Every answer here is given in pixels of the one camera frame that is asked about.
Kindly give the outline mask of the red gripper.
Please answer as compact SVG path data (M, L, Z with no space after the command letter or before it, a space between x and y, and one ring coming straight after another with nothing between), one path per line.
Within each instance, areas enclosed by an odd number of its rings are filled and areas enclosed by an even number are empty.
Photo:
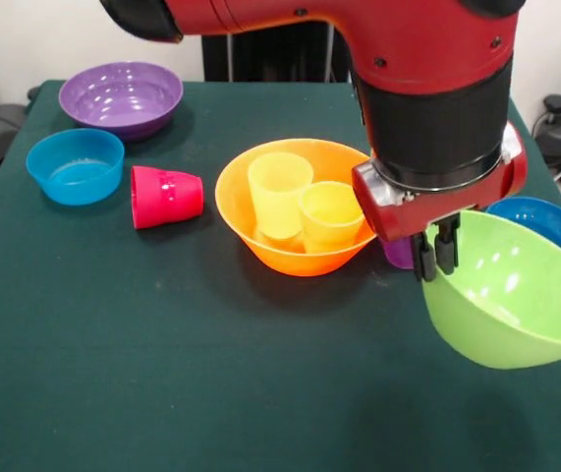
M382 178L372 159L353 168L352 185L369 227L380 239L392 242L413 235L414 274L418 281L430 282L436 276L434 251L423 231L438 221L436 262L445 274L452 274L459 265L457 231L461 224L460 216L453 214L485 208L518 193L524 188L527 173L525 145L509 122L497 165L471 185L445 192L404 191Z

